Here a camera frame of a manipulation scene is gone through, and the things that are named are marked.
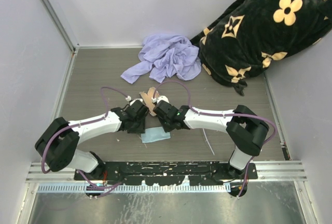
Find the light blue cleaning cloth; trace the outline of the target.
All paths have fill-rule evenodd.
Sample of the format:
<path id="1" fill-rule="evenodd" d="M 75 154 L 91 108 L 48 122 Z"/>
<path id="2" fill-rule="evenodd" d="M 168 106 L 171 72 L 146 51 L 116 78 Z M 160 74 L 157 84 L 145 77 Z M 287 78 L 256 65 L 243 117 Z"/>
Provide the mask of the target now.
<path id="1" fill-rule="evenodd" d="M 141 140 L 144 144 L 162 141 L 170 138 L 170 132 L 166 132 L 163 127 L 148 128 L 145 130 L 144 133 L 141 134 Z"/>

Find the printed glasses case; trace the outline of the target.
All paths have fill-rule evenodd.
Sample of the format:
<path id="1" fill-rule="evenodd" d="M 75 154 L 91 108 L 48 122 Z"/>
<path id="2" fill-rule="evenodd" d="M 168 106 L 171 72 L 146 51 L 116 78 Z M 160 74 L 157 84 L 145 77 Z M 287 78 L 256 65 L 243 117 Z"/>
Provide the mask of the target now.
<path id="1" fill-rule="evenodd" d="M 155 117 L 156 113 L 153 111 L 155 105 L 151 102 L 151 99 L 159 97 L 160 96 L 159 92 L 156 91 L 155 87 L 151 87 L 148 89 L 147 93 L 140 92 L 140 96 L 143 99 L 145 105 L 148 107 L 150 115 Z"/>

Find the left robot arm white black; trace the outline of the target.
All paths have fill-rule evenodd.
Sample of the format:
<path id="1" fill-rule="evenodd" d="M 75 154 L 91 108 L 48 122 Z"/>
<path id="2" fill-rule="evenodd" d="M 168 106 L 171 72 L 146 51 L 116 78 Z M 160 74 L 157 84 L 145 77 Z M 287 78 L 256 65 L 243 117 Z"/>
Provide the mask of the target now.
<path id="1" fill-rule="evenodd" d="M 142 100 L 134 100 L 123 108 L 112 108 L 105 114 L 84 120 L 54 119 L 35 144 L 41 156 L 42 172 L 71 168 L 82 171 L 91 180 L 101 179 L 106 171 L 102 159 L 95 152 L 84 152 L 77 146 L 106 133 L 144 133 L 148 113 L 149 108 Z"/>

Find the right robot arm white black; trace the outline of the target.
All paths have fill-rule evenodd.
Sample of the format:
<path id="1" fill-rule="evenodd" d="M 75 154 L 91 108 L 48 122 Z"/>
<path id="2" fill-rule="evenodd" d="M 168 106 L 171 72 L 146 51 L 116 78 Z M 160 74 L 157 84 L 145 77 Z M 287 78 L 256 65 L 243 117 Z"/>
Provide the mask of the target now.
<path id="1" fill-rule="evenodd" d="M 260 154 L 269 132 L 266 121 L 244 105 L 227 111 L 202 110 L 187 105 L 177 109 L 160 100 L 153 112 L 166 132 L 208 129 L 227 133 L 235 144 L 227 167 L 228 175 L 233 179 L 240 179 L 246 173 L 247 164 Z"/>

